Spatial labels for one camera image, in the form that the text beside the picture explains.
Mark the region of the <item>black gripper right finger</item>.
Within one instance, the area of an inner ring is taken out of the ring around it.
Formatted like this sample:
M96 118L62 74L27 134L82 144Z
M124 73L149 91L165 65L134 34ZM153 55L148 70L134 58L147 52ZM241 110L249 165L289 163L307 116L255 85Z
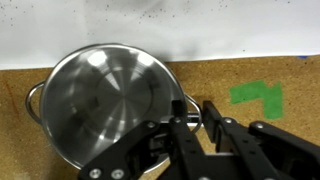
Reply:
M203 102L203 124L216 152L228 163L222 165L224 176L232 180L280 180L255 139L235 119L223 117L211 101Z

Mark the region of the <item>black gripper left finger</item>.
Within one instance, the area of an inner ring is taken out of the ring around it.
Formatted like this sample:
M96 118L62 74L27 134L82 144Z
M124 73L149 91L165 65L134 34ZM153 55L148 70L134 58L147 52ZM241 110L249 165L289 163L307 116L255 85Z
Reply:
M209 169L209 161L197 137L186 123L184 103L172 101L173 117L169 120L171 136L170 180L215 180L216 174Z

